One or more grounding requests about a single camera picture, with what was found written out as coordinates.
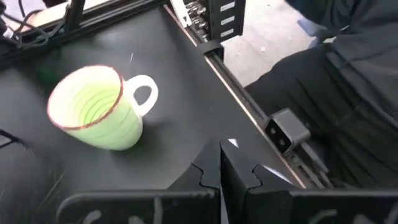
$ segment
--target brown mug rim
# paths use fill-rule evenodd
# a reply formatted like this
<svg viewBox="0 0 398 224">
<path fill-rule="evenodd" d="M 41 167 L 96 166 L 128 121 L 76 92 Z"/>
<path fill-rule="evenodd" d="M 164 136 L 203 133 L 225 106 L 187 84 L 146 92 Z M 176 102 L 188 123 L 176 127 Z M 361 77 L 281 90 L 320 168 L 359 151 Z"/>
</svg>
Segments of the brown mug rim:
<svg viewBox="0 0 398 224">
<path fill-rule="evenodd" d="M 99 117 L 98 119 L 96 119 L 96 120 L 94 120 L 94 121 L 92 121 L 92 122 L 90 122 L 90 123 L 88 123 L 88 124 L 84 124 L 84 125 L 81 125 L 81 126 L 64 126 L 64 125 L 58 124 L 57 122 L 55 122 L 55 121 L 51 118 L 51 116 L 50 116 L 50 111 L 49 111 L 49 105 L 50 105 L 51 99 L 52 99 L 52 97 L 53 97 L 53 93 L 55 92 L 55 90 L 57 89 L 57 87 L 59 87 L 59 86 L 62 84 L 62 82 L 64 82 L 68 77 L 70 77 L 70 76 L 73 75 L 75 72 L 77 72 L 77 71 L 79 71 L 79 70 L 81 70 L 81 69 L 84 69 L 84 68 L 86 68 L 86 67 L 108 67 L 108 68 L 112 69 L 113 71 L 115 71 L 116 74 L 119 76 L 119 80 L 120 80 L 119 95 L 118 95 L 118 97 L 116 98 L 116 101 L 113 103 L 112 107 L 110 107 L 110 109 L 109 109 L 104 115 L 102 115 L 102 116 Z M 69 130 L 81 130 L 81 129 L 90 128 L 90 127 L 92 127 L 92 126 L 94 126 L 94 125 L 100 123 L 102 120 L 104 120 L 105 118 L 107 118 L 107 117 L 114 111 L 115 107 L 118 105 L 118 103 L 120 102 L 120 99 L 122 98 L 122 95 L 123 95 L 123 81 L 124 81 L 124 78 L 118 73 L 118 71 L 116 71 L 113 67 L 110 67 L 110 66 L 107 66 L 107 65 L 87 65 L 87 66 L 84 66 L 84 67 L 82 67 L 82 68 L 79 68 L 79 69 L 77 69 L 77 70 L 71 72 L 71 73 L 68 74 L 67 76 L 65 76 L 65 77 L 55 86 L 55 88 L 52 90 L 52 92 L 51 92 L 51 94 L 50 94 L 50 97 L 49 97 L 49 100 L 48 100 L 48 102 L 47 102 L 47 116 L 49 117 L 51 123 L 53 123 L 55 126 L 57 126 L 58 128 L 60 128 L 60 129 L 62 129 L 62 130 L 67 130 L 67 131 L 69 131 Z"/>
</svg>

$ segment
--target concrete floor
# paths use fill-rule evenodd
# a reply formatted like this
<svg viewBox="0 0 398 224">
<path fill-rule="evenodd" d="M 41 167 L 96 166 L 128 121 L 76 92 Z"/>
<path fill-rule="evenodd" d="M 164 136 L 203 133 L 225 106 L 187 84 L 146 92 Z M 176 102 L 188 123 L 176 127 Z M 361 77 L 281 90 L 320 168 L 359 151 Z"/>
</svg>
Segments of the concrete floor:
<svg viewBox="0 0 398 224">
<path fill-rule="evenodd" d="M 243 35 L 223 42 L 224 62 L 243 86 L 308 47 L 311 38 L 297 24 L 301 17 L 284 0 L 246 0 Z"/>
</svg>

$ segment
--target green mug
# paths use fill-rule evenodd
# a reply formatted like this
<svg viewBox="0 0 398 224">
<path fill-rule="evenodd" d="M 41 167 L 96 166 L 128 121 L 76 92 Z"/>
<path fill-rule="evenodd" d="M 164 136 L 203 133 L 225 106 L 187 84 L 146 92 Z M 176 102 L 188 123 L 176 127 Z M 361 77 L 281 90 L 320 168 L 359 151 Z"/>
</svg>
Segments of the green mug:
<svg viewBox="0 0 398 224">
<path fill-rule="evenodd" d="M 134 92 L 151 88 L 147 101 L 138 105 Z M 142 117 L 155 105 L 159 90 L 147 75 L 125 81 L 115 69 L 92 65 L 66 76 L 54 88 L 47 105 L 51 122 L 69 135 L 92 146 L 124 150 L 142 134 Z"/>
</svg>

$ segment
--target black fabric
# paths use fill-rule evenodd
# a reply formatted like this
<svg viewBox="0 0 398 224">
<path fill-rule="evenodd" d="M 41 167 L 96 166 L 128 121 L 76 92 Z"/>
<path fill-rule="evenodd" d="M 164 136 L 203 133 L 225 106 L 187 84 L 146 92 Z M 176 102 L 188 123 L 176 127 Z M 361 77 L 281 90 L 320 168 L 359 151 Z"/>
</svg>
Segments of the black fabric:
<svg viewBox="0 0 398 224">
<path fill-rule="evenodd" d="M 337 33 L 332 64 L 377 113 L 398 129 L 396 0 L 286 0 Z"/>
<path fill-rule="evenodd" d="M 326 145 L 332 178 L 356 187 L 398 187 L 398 132 L 327 59 L 322 45 L 282 59 L 246 87 L 272 114 L 290 108 Z"/>
</svg>

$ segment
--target black surface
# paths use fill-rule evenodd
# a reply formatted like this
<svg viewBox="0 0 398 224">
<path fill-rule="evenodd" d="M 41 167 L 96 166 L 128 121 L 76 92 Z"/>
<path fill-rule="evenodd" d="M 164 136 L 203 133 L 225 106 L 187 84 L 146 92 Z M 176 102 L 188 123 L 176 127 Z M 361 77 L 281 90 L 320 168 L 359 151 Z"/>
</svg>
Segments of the black surface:
<svg viewBox="0 0 398 224">
<path fill-rule="evenodd" d="M 283 198 L 263 200 L 273 190 L 294 190 L 296 187 L 279 178 L 261 164 L 239 152 L 228 141 L 221 143 L 221 183 L 230 224 L 277 223 L 266 218 L 269 212 L 285 210 Z M 278 213 L 282 220 L 288 218 Z"/>
<path fill-rule="evenodd" d="M 66 199 L 57 213 L 57 223 L 219 224 L 219 203 L 220 195 L 210 189 L 95 192 Z"/>
<path fill-rule="evenodd" d="M 397 223 L 398 192 L 275 190 L 249 194 L 245 224 Z"/>
<path fill-rule="evenodd" d="M 169 187 L 169 190 L 214 190 L 220 193 L 221 146 L 210 141 L 190 164 L 188 169 Z"/>
<path fill-rule="evenodd" d="M 93 148 L 64 134 L 47 118 L 45 107 L 52 88 L 68 73 L 91 64 L 110 65 L 126 79 L 149 75 L 159 87 L 158 102 L 144 117 L 144 133 L 133 149 Z M 142 102 L 148 93 L 144 89 L 136 96 Z M 0 207 L 18 204 L 12 210 L 13 218 L 1 210 L 1 223 L 20 223 L 20 217 L 51 223 L 58 204 L 80 192 L 165 189 L 211 139 L 235 138 L 245 154 L 292 179 L 162 7 L 2 71 L 0 102 L 1 129 L 21 138 L 30 149 L 30 154 L 21 155 L 11 148 L 1 151 L 0 189 L 4 194 Z M 9 181 L 18 176 L 17 184 L 28 191 L 24 200 L 10 193 L 18 193 Z M 31 181 L 34 178 L 42 185 Z"/>
</svg>

